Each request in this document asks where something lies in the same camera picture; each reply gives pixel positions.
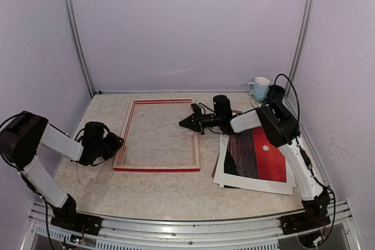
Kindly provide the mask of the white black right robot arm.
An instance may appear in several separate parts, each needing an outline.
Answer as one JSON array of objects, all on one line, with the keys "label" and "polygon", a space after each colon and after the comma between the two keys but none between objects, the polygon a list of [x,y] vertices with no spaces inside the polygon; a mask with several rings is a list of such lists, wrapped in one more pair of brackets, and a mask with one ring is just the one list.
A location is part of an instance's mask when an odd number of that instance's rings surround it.
[{"label": "white black right robot arm", "polygon": [[235,114],[229,98],[216,95],[213,97],[213,106],[213,113],[205,114],[199,104],[192,103],[193,113],[179,121],[179,126],[200,134],[204,134],[206,128],[218,127],[225,135],[262,127],[269,143],[288,162],[299,185],[305,210],[299,217],[300,224],[311,229],[322,218],[328,217],[328,188],[315,176],[313,164],[303,146],[298,120],[281,100]]}]

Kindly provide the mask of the red sunset photo white border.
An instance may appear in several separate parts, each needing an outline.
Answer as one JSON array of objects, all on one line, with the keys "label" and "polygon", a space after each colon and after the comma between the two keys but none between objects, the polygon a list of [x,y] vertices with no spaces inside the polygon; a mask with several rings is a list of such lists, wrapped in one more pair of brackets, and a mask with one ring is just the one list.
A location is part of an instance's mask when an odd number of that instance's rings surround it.
[{"label": "red sunset photo white border", "polygon": [[261,180],[286,182],[282,153],[272,146],[262,127],[229,136],[224,173]]}]

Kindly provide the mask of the light blue mug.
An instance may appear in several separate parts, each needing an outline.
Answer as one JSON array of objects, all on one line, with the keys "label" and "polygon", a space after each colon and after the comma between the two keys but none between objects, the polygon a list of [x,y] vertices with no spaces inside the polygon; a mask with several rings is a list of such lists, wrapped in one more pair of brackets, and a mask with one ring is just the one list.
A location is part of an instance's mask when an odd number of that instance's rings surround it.
[{"label": "light blue mug", "polygon": [[263,101],[266,98],[269,86],[270,80],[265,77],[256,77],[254,81],[247,83],[247,89],[256,101]]}]

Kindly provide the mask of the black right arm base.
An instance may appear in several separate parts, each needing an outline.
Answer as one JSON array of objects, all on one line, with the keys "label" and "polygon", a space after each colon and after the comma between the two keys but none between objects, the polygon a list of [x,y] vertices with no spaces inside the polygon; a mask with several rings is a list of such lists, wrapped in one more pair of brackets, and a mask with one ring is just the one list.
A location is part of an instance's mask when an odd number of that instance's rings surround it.
[{"label": "black right arm base", "polygon": [[313,200],[302,200],[303,212],[284,215],[280,218],[282,233],[295,234],[331,223],[328,214],[329,196],[315,197]]}]

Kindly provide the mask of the brown frame backing board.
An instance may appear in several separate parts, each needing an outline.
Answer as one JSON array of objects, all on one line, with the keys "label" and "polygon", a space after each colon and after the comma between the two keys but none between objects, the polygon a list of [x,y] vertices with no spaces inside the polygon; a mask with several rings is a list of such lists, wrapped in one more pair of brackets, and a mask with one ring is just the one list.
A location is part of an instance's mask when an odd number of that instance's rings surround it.
[{"label": "brown frame backing board", "polygon": [[[233,116],[235,115],[241,115],[243,113],[243,111],[239,111],[239,110],[233,110],[234,114]],[[217,165],[218,165],[218,162],[219,162],[219,156],[220,156],[220,142],[221,142],[221,139],[222,139],[222,135],[219,134],[219,154],[217,156],[217,159],[215,161],[215,164],[214,164],[214,167],[213,167],[213,170],[212,170],[212,173],[211,173],[211,179],[214,180],[214,177],[216,175],[216,169],[217,169]]]}]

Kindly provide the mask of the left aluminium corner post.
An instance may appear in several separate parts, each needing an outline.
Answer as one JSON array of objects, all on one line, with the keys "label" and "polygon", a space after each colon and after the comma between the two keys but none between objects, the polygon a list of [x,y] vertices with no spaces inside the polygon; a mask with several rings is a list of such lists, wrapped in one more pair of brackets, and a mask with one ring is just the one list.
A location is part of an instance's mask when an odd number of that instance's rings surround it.
[{"label": "left aluminium corner post", "polygon": [[84,50],[79,34],[79,29],[76,21],[73,0],[64,0],[65,9],[67,13],[67,19],[70,27],[70,33],[73,40],[74,49],[78,58],[80,70],[83,75],[84,83],[86,85],[90,98],[93,98],[96,94],[94,84],[91,78],[90,71],[84,55]]}]

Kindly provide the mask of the right aluminium corner post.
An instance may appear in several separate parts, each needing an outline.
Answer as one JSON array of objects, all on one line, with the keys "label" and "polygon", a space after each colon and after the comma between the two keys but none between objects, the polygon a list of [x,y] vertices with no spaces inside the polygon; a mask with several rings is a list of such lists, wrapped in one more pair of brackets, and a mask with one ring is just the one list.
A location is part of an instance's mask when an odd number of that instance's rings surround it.
[{"label": "right aluminium corner post", "polygon": [[296,48],[294,51],[294,55],[292,58],[292,64],[291,68],[289,71],[289,79],[294,83],[297,72],[298,72],[298,67],[299,63],[301,60],[302,52],[304,49],[304,44],[306,41],[306,37],[308,34],[308,29],[309,29],[309,23],[311,19],[311,13],[313,10],[313,3],[314,0],[305,0],[304,2],[304,8],[302,11],[302,19],[301,19],[301,25],[299,28],[299,33],[296,41]]}]

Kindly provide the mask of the aluminium corner post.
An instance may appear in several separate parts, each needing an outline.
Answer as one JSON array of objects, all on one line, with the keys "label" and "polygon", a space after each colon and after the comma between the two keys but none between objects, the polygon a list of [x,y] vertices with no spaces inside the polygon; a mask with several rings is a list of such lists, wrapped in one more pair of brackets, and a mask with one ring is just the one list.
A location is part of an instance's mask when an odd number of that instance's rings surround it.
[{"label": "aluminium corner post", "polygon": [[292,64],[291,68],[289,71],[289,79],[294,83],[297,72],[298,72],[298,67],[299,63],[301,60],[302,52],[304,49],[304,44],[306,41],[306,37],[308,34],[308,29],[309,29],[309,23],[311,19],[311,13],[313,10],[313,3],[314,0],[305,0],[304,2],[304,8],[302,11],[302,19],[301,19],[301,25],[299,28],[299,33],[296,41],[296,48],[294,51],[294,55],[292,58]]},{"label": "aluminium corner post", "polygon": [[86,85],[90,98],[93,98],[96,94],[94,84],[91,78],[90,71],[84,55],[84,50],[79,34],[79,29],[76,21],[73,0],[64,0],[65,9],[67,13],[67,19],[70,27],[70,33],[73,40],[74,49],[78,58],[80,70],[83,75],[84,83]]}]

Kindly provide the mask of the aluminium front rail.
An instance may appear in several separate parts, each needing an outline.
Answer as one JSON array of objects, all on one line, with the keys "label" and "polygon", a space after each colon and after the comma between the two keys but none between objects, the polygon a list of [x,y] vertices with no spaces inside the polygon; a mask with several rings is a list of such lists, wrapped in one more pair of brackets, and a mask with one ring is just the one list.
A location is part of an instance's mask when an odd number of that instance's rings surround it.
[{"label": "aluminium front rail", "polygon": [[32,206],[19,249],[363,249],[347,202],[328,207],[329,225],[287,232],[289,213],[232,220],[158,221],[101,215],[98,233],[50,225],[44,202]]}]

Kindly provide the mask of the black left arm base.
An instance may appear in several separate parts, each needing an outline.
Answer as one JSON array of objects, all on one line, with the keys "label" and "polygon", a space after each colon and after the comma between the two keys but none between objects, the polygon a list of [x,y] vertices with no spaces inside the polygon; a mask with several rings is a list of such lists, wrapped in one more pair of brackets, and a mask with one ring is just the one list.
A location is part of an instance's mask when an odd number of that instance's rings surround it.
[{"label": "black left arm base", "polygon": [[98,236],[103,219],[99,216],[73,212],[64,214],[61,210],[53,209],[51,224],[62,229],[79,232],[83,235]]}]

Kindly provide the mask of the red wooden picture frame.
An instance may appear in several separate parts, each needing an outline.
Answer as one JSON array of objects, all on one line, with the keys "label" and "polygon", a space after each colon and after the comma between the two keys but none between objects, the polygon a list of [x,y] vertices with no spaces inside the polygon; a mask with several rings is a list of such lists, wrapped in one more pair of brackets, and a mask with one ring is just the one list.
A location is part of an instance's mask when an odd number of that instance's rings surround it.
[{"label": "red wooden picture frame", "polygon": [[200,171],[196,132],[178,122],[192,113],[193,98],[136,99],[130,102],[122,127],[123,147],[116,172],[181,173]]}]

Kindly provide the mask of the dark green mug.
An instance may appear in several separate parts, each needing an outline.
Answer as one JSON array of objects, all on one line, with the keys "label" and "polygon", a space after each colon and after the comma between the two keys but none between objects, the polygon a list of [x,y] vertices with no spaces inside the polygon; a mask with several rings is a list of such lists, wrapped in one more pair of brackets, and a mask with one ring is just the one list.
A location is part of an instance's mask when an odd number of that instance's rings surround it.
[{"label": "dark green mug", "polygon": [[285,96],[285,88],[281,87],[280,85],[271,85],[268,89],[268,94],[265,99],[265,103],[277,102],[284,99]]}]

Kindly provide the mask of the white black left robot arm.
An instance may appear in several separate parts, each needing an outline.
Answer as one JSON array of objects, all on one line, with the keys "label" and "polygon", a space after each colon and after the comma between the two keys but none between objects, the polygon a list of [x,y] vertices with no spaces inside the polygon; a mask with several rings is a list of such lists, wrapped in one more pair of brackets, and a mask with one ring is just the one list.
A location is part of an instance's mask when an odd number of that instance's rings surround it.
[{"label": "white black left robot arm", "polygon": [[75,200],[43,167],[38,149],[47,148],[82,166],[96,166],[98,159],[107,161],[115,156],[124,144],[123,138],[102,122],[88,122],[72,139],[47,118],[27,111],[8,118],[1,128],[1,156],[34,193],[53,207],[67,228],[78,228],[82,217],[76,212]]}]

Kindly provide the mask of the white plate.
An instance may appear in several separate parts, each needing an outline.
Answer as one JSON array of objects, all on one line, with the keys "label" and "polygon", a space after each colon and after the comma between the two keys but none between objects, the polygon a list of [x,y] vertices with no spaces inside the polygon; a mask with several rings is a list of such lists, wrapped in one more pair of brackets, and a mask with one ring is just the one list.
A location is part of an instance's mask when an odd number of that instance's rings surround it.
[{"label": "white plate", "polygon": [[250,104],[254,108],[270,106],[270,105],[272,105],[273,103],[275,103],[277,101],[282,101],[284,99],[284,97],[285,97],[285,95],[281,95],[281,94],[271,94],[270,97],[266,97],[262,101],[257,101],[254,98],[254,95],[251,93],[250,94]]}]

